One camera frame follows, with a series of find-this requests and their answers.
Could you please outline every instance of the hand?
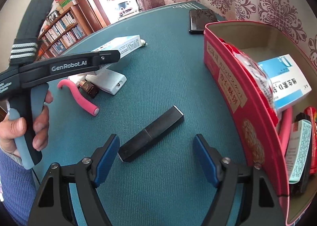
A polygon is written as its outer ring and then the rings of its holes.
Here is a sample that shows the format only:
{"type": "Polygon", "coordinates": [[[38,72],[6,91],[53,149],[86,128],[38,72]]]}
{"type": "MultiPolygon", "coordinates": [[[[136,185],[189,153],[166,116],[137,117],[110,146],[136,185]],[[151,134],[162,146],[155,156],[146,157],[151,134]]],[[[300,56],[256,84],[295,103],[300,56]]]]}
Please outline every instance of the hand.
{"type": "MultiPolygon", "coordinates": [[[[46,103],[51,103],[53,97],[50,91],[45,97],[46,103]]],[[[44,105],[42,113],[35,119],[33,129],[36,136],[33,139],[34,149],[41,151],[47,146],[49,140],[49,108],[44,105]]],[[[19,151],[16,149],[14,138],[21,137],[26,132],[25,118],[17,120],[9,120],[8,115],[0,122],[0,145],[2,149],[8,153],[20,157],[19,151]]]]}

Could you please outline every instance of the pink foam hair roller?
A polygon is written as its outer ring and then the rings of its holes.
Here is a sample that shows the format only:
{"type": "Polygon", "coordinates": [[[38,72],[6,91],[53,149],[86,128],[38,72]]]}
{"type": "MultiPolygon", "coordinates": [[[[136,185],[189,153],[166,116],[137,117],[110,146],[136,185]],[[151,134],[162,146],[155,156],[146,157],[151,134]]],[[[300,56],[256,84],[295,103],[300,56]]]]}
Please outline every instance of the pink foam hair roller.
{"type": "Polygon", "coordinates": [[[281,122],[279,138],[280,138],[280,143],[281,143],[281,149],[282,149],[284,156],[286,154],[289,136],[291,135],[292,114],[293,114],[292,107],[289,107],[285,111],[283,111],[283,120],[281,122]]]}
{"type": "Polygon", "coordinates": [[[91,115],[96,116],[99,113],[99,108],[84,98],[81,93],[79,92],[75,83],[69,79],[62,79],[58,84],[57,87],[61,88],[63,86],[69,87],[70,91],[76,102],[80,105],[81,108],[89,112],[91,115]]]}

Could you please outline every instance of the trigger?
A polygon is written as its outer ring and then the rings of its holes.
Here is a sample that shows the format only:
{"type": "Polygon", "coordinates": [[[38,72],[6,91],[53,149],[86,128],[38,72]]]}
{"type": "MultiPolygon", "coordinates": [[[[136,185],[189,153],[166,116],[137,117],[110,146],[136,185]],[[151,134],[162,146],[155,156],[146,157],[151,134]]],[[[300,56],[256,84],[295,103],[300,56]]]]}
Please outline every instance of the trigger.
{"type": "Polygon", "coordinates": [[[96,167],[96,177],[94,180],[95,187],[99,187],[101,183],[104,183],[109,171],[112,167],[112,164],[115,160],[115,157],[120,148],[120,139],[116,135],[108,146],[107,150],[104,152],[101,157],[97,167],[96,167]]]}
{"type": "Polygon", "coordinates": [[[214,161],[207,148],[210,146],[201,134],[194,137],[193,149],[205,174],[205,177],[209,183],[215,188],[219,186],[220,181],[223,179],[223,171],[220,161],[214,161]]]}
{"type": "Polygon", "coordinates": [[[38,85],[31,89],[31,109],[33,121],[42,113],[43,105],[49,85],[47,83],[38,85]]]}

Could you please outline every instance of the blue gripper pad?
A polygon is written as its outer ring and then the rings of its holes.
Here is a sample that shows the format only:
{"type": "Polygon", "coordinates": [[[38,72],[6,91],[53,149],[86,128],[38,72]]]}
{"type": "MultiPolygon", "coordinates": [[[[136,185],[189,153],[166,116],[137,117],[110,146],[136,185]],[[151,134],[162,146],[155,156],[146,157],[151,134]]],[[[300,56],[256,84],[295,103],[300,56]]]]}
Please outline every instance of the blue gripper pad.
{"type": "Polygon", "coordinates": [[[202,140],[198,135],[194,137],[193,149],[205,174],[205,177],[209,183],[211,183],[215,188],[219,185],[219,180],[217,178],[217,167],[212,161],[208,151],[206,150],[202,140]]]}
{"type": "Polygon", "coordinates": [[[120,139],[115,136],[96,167],[94,184],[97,187],[104,183],[120,148],[120,139]]]}

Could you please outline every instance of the medicine box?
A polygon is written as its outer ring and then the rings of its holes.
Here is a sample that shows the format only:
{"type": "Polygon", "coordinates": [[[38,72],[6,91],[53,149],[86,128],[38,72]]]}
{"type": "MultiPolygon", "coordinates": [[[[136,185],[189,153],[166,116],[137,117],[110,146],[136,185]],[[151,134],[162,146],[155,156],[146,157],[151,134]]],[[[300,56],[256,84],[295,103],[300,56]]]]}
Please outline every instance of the medicine box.
{"type": "MultiPolygon", "coordinates": [[[[140,35],[132,35],[132,36],[116,37],[112,39],[111,41],[103,44],[102,46],[99,46],[98,48],[92,51],[119,50],[120,59],[122,59],[124,56],[138,49],[141,46],[142,44],[141,44],[140,35]]],[[[100,66],[100,69],[95,71],[95,74],[98,75],[99,73],[107,69],[110,65],[111,64],[104,64],[100,66]]]]}
{"type": "Polygon", "coordinates": [[[292,124],[285,155],[289,184],[295,184],[301,179],[310,145],[311,132],[312,124],[308,120],[300,120],[292,124]]]}
{"type": "Polygon", "coordinates": [[[301,69],[289,54],[261,61],[258,64],[272,81],[277,112],[298,103],[312,90],[301,69]]]}

